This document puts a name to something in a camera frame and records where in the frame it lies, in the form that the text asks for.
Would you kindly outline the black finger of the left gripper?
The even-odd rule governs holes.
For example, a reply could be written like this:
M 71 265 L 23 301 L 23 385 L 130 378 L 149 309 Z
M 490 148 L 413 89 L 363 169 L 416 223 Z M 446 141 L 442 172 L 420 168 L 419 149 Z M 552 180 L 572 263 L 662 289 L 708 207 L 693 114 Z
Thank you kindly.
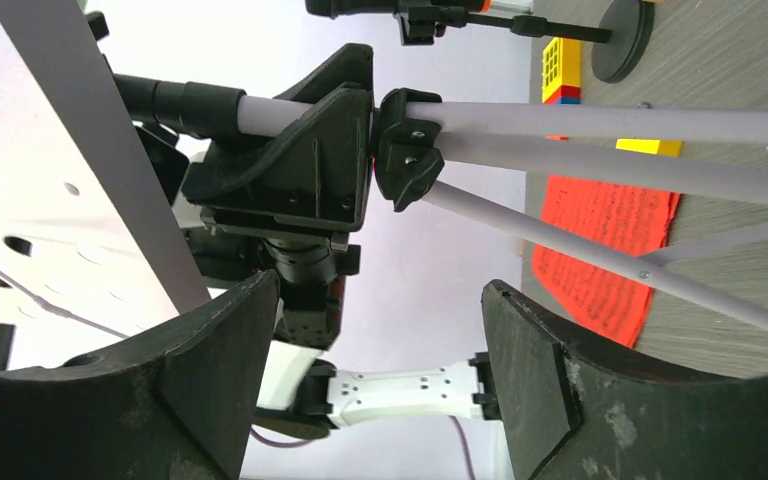
M 313 105 L 341 86 L 372 92 L 373 58 L 371 46 L 347 43 L 277 98 Z

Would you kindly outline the black round-base mic stand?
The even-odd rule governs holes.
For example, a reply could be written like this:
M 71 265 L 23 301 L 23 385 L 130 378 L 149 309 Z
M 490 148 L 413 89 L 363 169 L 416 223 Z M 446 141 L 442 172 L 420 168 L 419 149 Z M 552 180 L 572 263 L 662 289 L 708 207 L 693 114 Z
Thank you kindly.
M 597 27 L 559 23 L 530 13 L 509 18 L 488 13 L 491 1 L 398 1 L 393 11 L 404 45 L 431 45 L 449 27 L 469 24 L 501 28 L 530 38 L 553 37 L 589 42 L 593 75 L 601 82 L 624 80 L 649 44 L 655 6 L 648 1 L 614 1 Z

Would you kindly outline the red sheet music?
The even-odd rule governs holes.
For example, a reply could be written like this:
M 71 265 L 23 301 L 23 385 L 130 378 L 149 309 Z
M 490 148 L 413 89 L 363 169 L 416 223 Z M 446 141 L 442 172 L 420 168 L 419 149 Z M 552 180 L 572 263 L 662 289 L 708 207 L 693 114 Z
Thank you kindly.
M 666 245 L 677 192 L 549 177 L 541 221 L 563 245 L 538 245 L 532 272 L 578 325 L 634 346 L 649 315 L 653 270 L 640 261 Z

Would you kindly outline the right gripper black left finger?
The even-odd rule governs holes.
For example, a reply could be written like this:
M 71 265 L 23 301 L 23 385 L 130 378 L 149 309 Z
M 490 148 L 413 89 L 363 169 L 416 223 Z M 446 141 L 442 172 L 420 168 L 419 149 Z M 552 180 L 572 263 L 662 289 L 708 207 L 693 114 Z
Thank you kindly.
M 0 479 L 235 479 L 279 279 L 219 297 L 57 368 L 0 372 Z

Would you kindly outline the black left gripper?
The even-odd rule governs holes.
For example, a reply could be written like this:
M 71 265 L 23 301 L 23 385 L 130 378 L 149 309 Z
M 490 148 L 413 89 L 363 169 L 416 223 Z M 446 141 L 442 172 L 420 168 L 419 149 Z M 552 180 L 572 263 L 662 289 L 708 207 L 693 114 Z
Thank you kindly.
M 372 110 L 371 92 L 338 87 L 253 151 L 211 146 L 183 182 L 191 204 L 279 222 L 189 227 L 185 241 L 212 288 L 278 274 L 281 341 L 329 350 L 340 334 L 346 280 L 360 269 L 348 237 L 364 223 Z

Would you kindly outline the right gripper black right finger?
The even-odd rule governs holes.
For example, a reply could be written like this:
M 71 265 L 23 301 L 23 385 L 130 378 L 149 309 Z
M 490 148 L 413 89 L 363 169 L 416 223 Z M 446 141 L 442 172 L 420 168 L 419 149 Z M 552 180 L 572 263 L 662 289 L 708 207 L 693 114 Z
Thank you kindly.
M 481 307 L 516 478 L 768 479 L 768 374 L 651 357 L 500 280 Z

